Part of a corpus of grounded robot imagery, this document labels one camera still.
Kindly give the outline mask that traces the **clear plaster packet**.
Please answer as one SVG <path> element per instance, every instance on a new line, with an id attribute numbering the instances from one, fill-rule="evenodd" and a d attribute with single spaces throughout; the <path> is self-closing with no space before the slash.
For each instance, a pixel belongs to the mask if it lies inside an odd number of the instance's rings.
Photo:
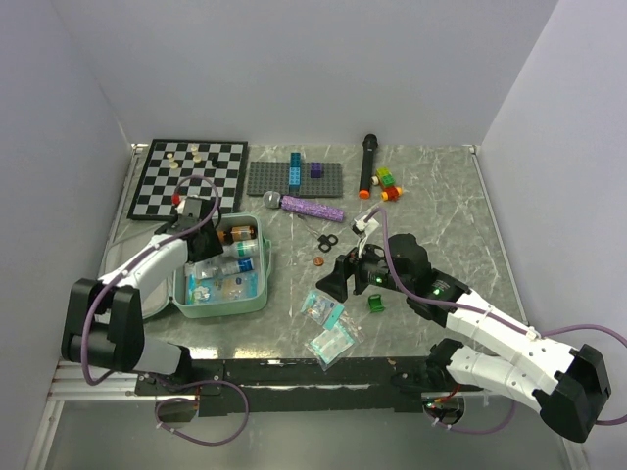
<path id="1" fill-rule="evenodd" d="M 185 276 L 189 282 L 213 279 L 222 275 L 223 272 L 220 265 L 211 259 L 188 263 L 185 266 Z"/>

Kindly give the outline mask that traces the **small black scissors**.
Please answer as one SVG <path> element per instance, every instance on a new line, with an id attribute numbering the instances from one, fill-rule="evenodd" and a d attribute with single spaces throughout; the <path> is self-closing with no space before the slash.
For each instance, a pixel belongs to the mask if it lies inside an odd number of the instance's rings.
<path id="1" fill-rule="evenodd" d="M 314 230 L 307 222 L 306 218 L 302 214 L 298 214 L 297 217 L 303 222 L 307 231 L 312 234 L 317 241 L 317 248 L 323 252 L 328 253 L 331 249 L 338 244 L 338 237 L 334 234 L 322 234 L 319 231 Z"/>

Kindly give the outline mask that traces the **brown orange-cap medicine bottle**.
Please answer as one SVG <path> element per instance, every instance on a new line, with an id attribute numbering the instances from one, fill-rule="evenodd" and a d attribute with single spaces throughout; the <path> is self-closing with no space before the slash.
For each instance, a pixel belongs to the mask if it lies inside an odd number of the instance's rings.
<path id="1" fill-rule="evenodd" d="M 224 245 L 230 245 L 236 242 L 255 240 L 257 229 L 252 225 L 233 226 L 220 230 L 217 235 Z"/>

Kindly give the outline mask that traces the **blue-topped small bag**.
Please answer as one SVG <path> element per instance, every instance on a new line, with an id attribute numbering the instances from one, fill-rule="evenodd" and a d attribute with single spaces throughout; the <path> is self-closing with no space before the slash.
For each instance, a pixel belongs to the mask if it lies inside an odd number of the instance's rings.
<path id="1" fill-rule="evenodd" d="M 300 313 L 312 319 L 325 330 L 332 330 L 345 308 L 334 299 L 316 290 L 310 290 L 301 306 Z"/>

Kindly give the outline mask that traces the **white green-label bottle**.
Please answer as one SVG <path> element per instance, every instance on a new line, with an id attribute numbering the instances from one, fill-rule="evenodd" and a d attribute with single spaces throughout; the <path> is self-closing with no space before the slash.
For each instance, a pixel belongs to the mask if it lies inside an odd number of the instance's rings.
<path id="1" fill-rule="evenodd" d="M 259 249 L 259 241 L 256 239 L 236 241 L 223 246 L 223 255 L 233 259 L 244 259 L 255 256 Z"/>

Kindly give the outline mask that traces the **blue white bandage roll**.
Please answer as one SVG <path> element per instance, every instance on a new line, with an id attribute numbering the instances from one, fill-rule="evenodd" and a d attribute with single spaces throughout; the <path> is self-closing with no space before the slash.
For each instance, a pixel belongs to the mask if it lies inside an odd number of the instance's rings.
<path id="1" fill-rule="evenodd" d="M 251 258 L 227 260 L 218 266 L 219 274 L 222 276 L 249 272 L 254 269 L 254 261 Z"/>

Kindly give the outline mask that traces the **mint green medicine case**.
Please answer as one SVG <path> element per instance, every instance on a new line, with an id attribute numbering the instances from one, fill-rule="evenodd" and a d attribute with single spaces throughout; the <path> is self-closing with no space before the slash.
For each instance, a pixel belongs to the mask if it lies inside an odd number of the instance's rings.
<path id="1" fill-rule="evenodd" d="M 251 257 L 254 261 L 255 271 L 258 274 L 258 294 L 251 299 L 233 301 L 223 304 L 188 305 L 186 303 L 188 279 L 185 276 L 185 266 L 180 265 L 176 270 L 169 270 L 167 276 L 156 285 L 149 293 L 142 293 L 142 318 L 148 319 L 167 306 L 175 306 L 189 319 L 212 318 L 234 314 L 247 314 L 265 307 L 267 302 L 268 277 L 271 273 L 271 242 L 264 236 L 260 220 L 250 213 L 228 214 L 222 218 L 221 227 L 233 227 L 240 225 L 252 225 L 257 229 L 259 252 Z M 212 261 L 221 264 L 228 258 L 220 255 L 211 258 Z"/>

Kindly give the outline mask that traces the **blue wipes packet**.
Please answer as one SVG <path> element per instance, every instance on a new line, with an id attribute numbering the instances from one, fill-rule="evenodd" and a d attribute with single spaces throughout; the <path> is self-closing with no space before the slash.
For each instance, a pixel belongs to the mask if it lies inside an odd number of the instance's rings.
<path id="1" fill-rule="evenodd" d="M 254 298 L 258 294 L 255 271 L 214 278 L 188 278 L 188 305 L 223 304 Z"/>

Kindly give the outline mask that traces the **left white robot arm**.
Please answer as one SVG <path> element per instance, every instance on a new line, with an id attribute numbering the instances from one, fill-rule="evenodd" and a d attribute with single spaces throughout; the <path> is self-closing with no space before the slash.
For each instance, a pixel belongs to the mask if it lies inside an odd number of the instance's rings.
<path id="1" fill-rule="evenodd" d="M 145 337 L 142 298 L 185 263 L 221 252 L 212 218 L 182 228 L 193 221 L 181 216 L 117 270 L 73 284 L 61 353 L 81 366 L 88 385 L 96 386 L 115 372 L 158 374 L 160 384 L 173 394 L 192 385 L 189 349 Z"/>

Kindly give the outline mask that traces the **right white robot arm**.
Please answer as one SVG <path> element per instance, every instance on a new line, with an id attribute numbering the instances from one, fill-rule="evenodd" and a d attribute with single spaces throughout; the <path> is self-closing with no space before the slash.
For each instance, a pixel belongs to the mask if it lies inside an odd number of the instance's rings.
<path id="1" fill-rule="evenodd" d="M 536 411 L 569 441 L 583 443 L 608 401 L 611 389 L 603 355 L 590 345 L 571 347 L 537 333 L 491 306 L 455 277 L 434 268 L 414 236 L 399 234 L 381 248 L 366 244 L 336 259 L 316 287 L 345 302 L 368 286 L 402 292 L 419 316 L 488 349 L 477 352 L 445 339 L 427 362 L 430 384 L 455 383 L 496 392 Z"/>

